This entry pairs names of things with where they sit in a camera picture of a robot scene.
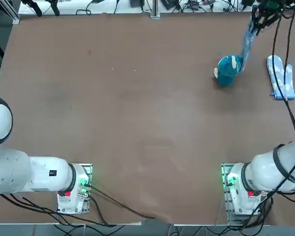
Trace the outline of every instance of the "wire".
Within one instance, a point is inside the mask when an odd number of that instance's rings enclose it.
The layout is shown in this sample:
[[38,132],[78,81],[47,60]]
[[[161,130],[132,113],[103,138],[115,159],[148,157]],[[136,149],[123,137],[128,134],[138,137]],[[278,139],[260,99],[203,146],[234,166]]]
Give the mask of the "wire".
[[[21,207],[21,208],[24,208],[24,209],[28,209],[28,210],[32,210],[32,211],[35,211],[35,212],[38,212],[38,213],[42,213],[42,214],[49,214],[48,212],[45,212],[45,211],[41,211],[41,210],[37,210],[36,208],[31,208],[31,207],[27,207],[27,206],[23,206],[21,204],[18,204],[16,202],[14,202],[13,200],[9,199],[7,196],[3,195],[3,194],[0,194],[1,197],[3,197],[4,199],[6,199],[8,202],[12,203],[13,205],[17,206],[17,207]],[[90,222],[92,224],[95,224],[95,225],[101,225],[101,226],[105,226],[103,224],[100,224],[100,223],[97,223],[95,221],[92,221],[92,220],[88,220],[88,219],[83,219],[81,217],[77,217],[75,215],[70,215],[70,214],[65,214],[65,213],[60,213],[60,212],[54,212],[52,210],[50,210],[50,212],[52,214],[56,214],[56,215],[61,215],[61,216],[67,216],[67,217],[71,217],[71,218],[74,218],[74,219],[78,219],[78,220],[82,220],[82,221],[86,221],[86,222]]]
[[295,200],[290,199],[288,196],[285,196],[284,194],[281,194],[281,193],[279,193],[279,195],[281,195],[282,197],[285,197],[287,200],[289,200],[289,201],[295,203]]
[[127,209],[128,211],[130,211],[130,212],[132,212],[132,213],[134,213],[134,214],[136,214],[136,215],[138,215],[138,216],[140,216],[140,217],[143,217],[143,218],[145,218],[145,219],[154,219],[154,217],[150,217],[150,216],[143,215],[143,214],[141,214],[141,213],[139,213],[139,212],[137,212],[137,211],[131,209],[130,207],[126,206],[125,204],[122,204],[122,203],[118,202],[117,200],[115,200],[115,199],[113,199],[112,197],[108,196],[106,193],[103,193],[103,192],[102,192],[101,190],[99,190],[98,188],[95,188],[95,187],[93,187],[93,186],[91,186],[91,185],[89,185],[89,184],[85,184],[84,186],[86,186],[86,187],[90,187],[90,188],[94,189],[96,192],[99,192],[100,194],[102,194],[102,195],[105,196],[106,198],[112,200],[113,202],[115,202],[115,203],[116,203],[117,205],[119,205],[120,207],[123,207],[123,208]]
[[87,5],[87,7],[85,9],[78,9],[78,10],[76,10],[75,15],[78,15],[78,12],[79,11],[84,11],[88,16],[90,16],[92,14],[92,12],[91,12],[91,10],[88,9],[88,7],[92,3],[94,3],[93,0],[88,3],[88,5]]
[[236,8],[235,8],[235,6],[231,3],[231,2],[229,2],[229,1],[225,1],[225,0],[219,0],[219,1],[223,1],[223,2],[226,2],[227,4],[228,4],[228,7],[232,7],[232,9],[234,9],[234,11],[236,11]]
[[44,212],[47,212],[47,211],[48,211],[48,212],[49,212],[48,214],[49,214],[52,218],[54,218],[56,221],[58,221],[60,224],[62,224],[62,225],[75,227],[74,225],[71,225],[71,224],[70,224],[70,223],[69,223],[69,222],[68,222],[68,221],[67,221],[62,215],[60,215],[60,217],[65,221],[66,224],[64,224],[64,223],[62,223],[61,221],[59,221],[56,217],[54,217],[54,216],[52,215],[52,213],[57,214],[57,212],[55,212],[55,211],[53,211],[53,210],[51,210],[51,209],[49,209],[49,208],[40,207],[40,206],[34,204],[33,202],[31,202],[30,200],[28,200],[27,198],[24,198],[24,197],[22,197],[22,199],[24,199],[25,201],[29,202],[29,204],[27,204],[27,203],[25,203],[25,202],[22,202],[21,200],[17,199],[13,194],[10,194],[10,196],[11,196],[16,202],[18,202],[18,203],[20,203],[20,204],[23,204],[23,205],[25,205],[25,206],[35,207],[35,208],[38,208],[38,209],[40,209],[40,210],[42,210],[42,211],[44,211]]
[[118,232],[119,230],[121,230],[123,227],[125,227],[125,225],[121,226],[120,228],[116,229],[115,231],[105,235],[105,236],[110,236],[110,235],[113,235],[114,233]]
[[51,4],[50,4],[50,6],[47,8],[47,10],[44,11],[44,13],[43,13],[42,15],[44,15],[44,14],[50,9],[50,7],[51,7]]
[[211,9],[211,12],[213,12],[213,4],[211,4],[208,0],[207,0],[209,6],[210,6],[210,9]]
[[[29,5],[25,5],[25,6],[27,6],[35,15],[36,15],[36,12],[34,12],[33,11],[33,9],[29,6]],[[51,4],[50,4],[50,6],[47,8],[47,10],[46,11],[44,11],[44,13],[42,13],[42,15],[44,15],[49,9],[50,9],[50,7],[51,7]]]
[[99,218],[101,219],[101,221],[103,222],[103,224],[104,224],[105,226],[109,226],[109,225],[107,224],[107,222],[104,220],[104,217],[103,217],[103,215],[102,215],[102,212],[100,211],[99,205],[98,205],[97,201],[95,200],[95,198],[92,197],[91,195],[89,195],[88,198],[90,198],[90,199],[92,200],[92,202],[95,204],[95,206],[96,206],[96,208],[97,208],[97,212],[98,212]]
[[[62,216],[61,213],[59,213],[59,212],[55,212],[55,211],[53,211],[53,210],[51,210],[51,209],[48,209],[48,208],[46,208],[46,207],[40,207],[40,206],[34,204],[33,202],[31,202],[30,200],[28,200],[28,199],[25,198],[25,197],[22,197],[22,199],[28,201],[29,204],[27,204],[27,203],[25,203],[25,202],[22,202],[21,200],[17,199],[13,194],[10,194],[10,196],[11,196],[16,202],[19,202],[19,203],[21,203],[21,204],[23,204],[23,205],[25,205],[25,206],[32,206],[32,207],[35,207],[35,208],[38,208],[38,209],[42,210],[44,213],[46,213],[46,214],[50,215],[51,217],[53,217],[53,218],[54,218],[56,221],[58,221],[61,225],[65,225],[65,226],[71,226],[71,227],[73,227],[72,230],[70,230],[69,232],[66,232],[66,231],[60,229],[59,227],[57,227],[56,225],[54,225],[57,229],[59,229],[59,230],[61,230],[62,232],[66,233],[66,235],[69,235],[69,236],[70,236],[70,235],[71,235],[70,233],[71,233],[73,230],[75,230],[76,228],[83,227],[83,226],[81,226],[81,225],[79,225],[79,226],[75,226],[75,225],[70,224],[70,223],[69,223],[69,222],[68,222],[68,221]],[[52,214],[56,214],[56,215],[60,216],[60,217],[66,222],[66,224],[64,224],[63,222],[59,221],[59,219],[57,219],[56,217],[54,217]],[[115,225],[104,225],[104,226],[109,227],[109,228],[111,228],[111,227],[115,227]],[[98,233],[99,233],[100,235],[102,235],[102,236],[110,236],[110,235],[112,235],[112,234],[118,232],[119,230],[121,230],[124,226],[121,226],[121,227],[118,228],[117,230],[115,230],[115,231],[109,233],[108,235],[104,235],[101,231],[99,231],[98,229],[96,229],[96,228],[94,228],[94,227],[91,227],[91,226],[88,226],[88,225],[86,225],[86,227],[87,227],[87,228],[90,228],[90,229],[92,229],[92,230],[94,230],[94,231],[96,231],[96,232],[98,232]]]
[[[278,34],[278,30],[279,30],[279,27],[280,27],[280,23],[281,23],[281,20],[282,20],[282,17],[279,18],[279,21],[277,23],[277,26],[276,26],[276,30],[275,30],[275,35],[274,35],[274,40],[273,40],[273,47],[272,47],[272,69],[273,69],[273,75],[274,75],[274,79],[275,79],[275,82],[276,82],[276,85],[278,87],[278,90],[281,94],[281,97],[285,103],[285,106],[287,107],[288,111],[289,111],[289,114],[290,114],[290,117],[291,117],[291,120],[292,120],[292,124],[293,124],[293,127],[294,127],[294,131],[295,131],[295,117],[290,109],[290,106],[289,106],[289,103],[288,101],[285,99],[283,93],[282,93],[282,90],[281,90],[281,87],[279,85],[279,82],[277,80],[277,77],[276,77],[276,72],[275,72],[275,66],[274,66],[274,52],[275,52],[275,44],[276,44],[276,37],[277,37],[277,34]],[[290,35],[291,35],[291,24],[290,24],[290,28],[289,28],[289,33],[288,33],[288,43],[289,43],[289,38],[290,38]]]
[[295,11],[294,11],[294,13],[292,15],[292,19],[291,19],[290,27],[289,27],[289,33],[288,33],[288,36],[287,36],[287,48],[286,48],[286,56],[285,56],[285,64],[284,64],[284,76],[283,76],[283,84],[284,84],[284,86],[286,84],[286,67],[287,67],[287,61],[288,61],[288,58],[289,58],[290,37],[291,37],[291,31],[292,31],[292,25],[293,25],[294,18],[295,18]]
[[203,11],[207,12],[203,7],[199,6],[199,8],[201,8]]
[[64,232],[65,233],[65,236],[66,235],[69,235],[69,236],[72,236],[70,233],[75,230],[76,228],[72,229],[70,232],[67,232],[67,231],[64,231],[63,229],[59,228],[57,225],[54,225],[57,229],[59,229],[60,231]]
[[172,13],[175,11],[175,10],[180,10],[180,12],[182,11],[182,8],[181,8],[181,6],[180,6],[180,3],[181,3],[181,1],[182,0],[180,0],[179,2],[178,2],[178,4],[176,3],[176,5],[175,5],[175,7],[174,7],[174,9],[173,9],[173,11],[172,11]]
[[151,8],[151,6],[150,6],[148,0],[147,0],[147,5],[148,5],[148,7],[149,7],[149,10],[152,11],[152,8]]
[[118,6],[118,3],[119,3],[119,0],[116,1],[116,7],[115,7],[115,10],[114,10],[114,14],[116,13],[117,11],[117,6]]
[[[60,229],[57,225],[54,225],[57,229],[59,229],[60,231],[64,232],[64,230]],[[84,227],[84,225],[79,225],[73,229],[71,229],[70,231],[68,232],[65,232],[65,235],[64,236],[67,236],[67,235],[71,235],[70,233],[73,232],[74,230],[78,229],[78,228],[81,228],[81,227]]]
[[201,228],[199,228],[198,231],[193,236],[197,236],[198,233],[200,233],[201,230],[203,230],[203,229],[205,229],[205,231],[206,231],[206,235],[205,236],[207,236],[207,228],[205,226],[202,226]]

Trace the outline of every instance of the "tabletop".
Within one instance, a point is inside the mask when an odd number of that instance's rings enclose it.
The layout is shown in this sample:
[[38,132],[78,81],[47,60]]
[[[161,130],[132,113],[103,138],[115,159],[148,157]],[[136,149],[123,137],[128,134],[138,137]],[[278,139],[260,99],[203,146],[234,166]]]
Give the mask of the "tabletop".
[[[295,140],[284,103],[270,97],[266,57],[275,25],[256,38],[232,86],[213,78],[221,57],[240,53],[248,21],[249,13],[23,19],[0,72],[0,96],[14,115],[4,146],[93,163],[93,184],[145,215],[215,224],[221,163],[249,162]],[[288,26],[282,20],[282,58]],[[289,62],[295,87],[295,24]],[[54,193],[26,196],[56,204]],[[95,197],[108,222],[142,220]],[[94,207],[84,217],[99,221]],[[46,222],[54,220],[0,198],[0,223]],[[222,210],[219,224],[226,223]],[[295,204],[276,196],[269,224],[294,226]]]

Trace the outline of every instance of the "blue plush toy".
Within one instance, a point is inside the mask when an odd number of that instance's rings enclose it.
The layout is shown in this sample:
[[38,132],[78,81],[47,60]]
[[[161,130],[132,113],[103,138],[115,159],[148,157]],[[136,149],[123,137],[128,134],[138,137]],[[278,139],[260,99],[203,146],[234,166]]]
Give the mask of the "blue plush toy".
[[241,55],[228,55],[223,57],[219,61],[218,67],[214,69],[214,76],[221,86],[228,86],[232,84],[234,77],[244,71],[253,40],[257,33],[256,30],[252,31],[252,28],[253,23],[250,18],[242,43],[243,48]]
[[214,69],[214,76],[221,86],[230,85],[234,76],[241,71],[242,58],[238,55],[228,55],[223,57],[219,63],[218,68]]

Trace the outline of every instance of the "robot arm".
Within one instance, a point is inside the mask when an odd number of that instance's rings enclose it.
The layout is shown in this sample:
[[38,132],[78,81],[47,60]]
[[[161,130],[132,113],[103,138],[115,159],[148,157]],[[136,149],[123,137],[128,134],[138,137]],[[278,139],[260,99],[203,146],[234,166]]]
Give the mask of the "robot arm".
[[236,163],[227,176],[235,214],[250,215],[261,202],[262,192],[295,192],[295,142],[278,145],[272,151],[259,154],[249,163]]
[[[243,3],[252,6],[254,1],[244,0]],[[223,57],[214,69],[214,76],[221,86],[230,85],[234,77],[244,71],[255,36],[280,19],[285,10],[295,11],[295,0],[262,0],[252,7],[241,54]]]
[[[13,116],[0,98],[0,144],[11,133]],[[0,147],[0,194],[57,192],[58,211],[81,214],[89,211],[91,165],[88,173],[80,164],[57,157],[29,157],[26,153]]]

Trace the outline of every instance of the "mounting plate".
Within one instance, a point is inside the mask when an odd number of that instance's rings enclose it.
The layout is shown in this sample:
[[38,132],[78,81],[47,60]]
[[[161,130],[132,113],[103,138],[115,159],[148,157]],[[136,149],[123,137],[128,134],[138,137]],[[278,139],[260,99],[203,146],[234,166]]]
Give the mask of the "mounting plate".
[[235,214],[231,193],[229,188],[226,186],[227,175],[231,172],[231,169],[234,166],[234,164],[235,163],[222,163],[221,171],[222,171],[222,181],[223,181],[224,200],[225,200],[227,220],[229,225],[238,226],[238,225],[242,225],[243,221],[248,219],[249,216]]
[[91,163],[72,163],[76,171],[75,185],[71,192],[65,196],[57,193],[58,212],[65,214],[85,214],[89,213],[89,193],[90,188],[84,184],[91,185],[92,168]]

